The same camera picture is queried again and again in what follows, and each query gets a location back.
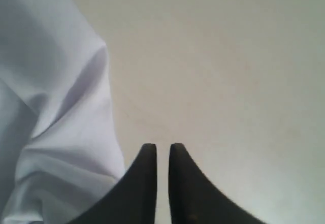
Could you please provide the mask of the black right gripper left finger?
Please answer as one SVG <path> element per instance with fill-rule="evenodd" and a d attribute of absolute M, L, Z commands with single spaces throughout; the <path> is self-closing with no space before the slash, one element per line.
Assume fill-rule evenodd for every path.
<path fill-rule="evenodd" d="M 156 198 L 157 150 L 147 143 L 119 182 L 70 223 L 155 223 Z"/>

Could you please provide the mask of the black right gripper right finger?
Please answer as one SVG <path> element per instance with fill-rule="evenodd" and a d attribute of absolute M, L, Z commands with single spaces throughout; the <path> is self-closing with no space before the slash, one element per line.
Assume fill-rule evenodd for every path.
<path fill-rule="evenodd" d="M 262 223 L 216 188 L 181 143 L 170 147 L 169 203 L 171 223 Z"/>

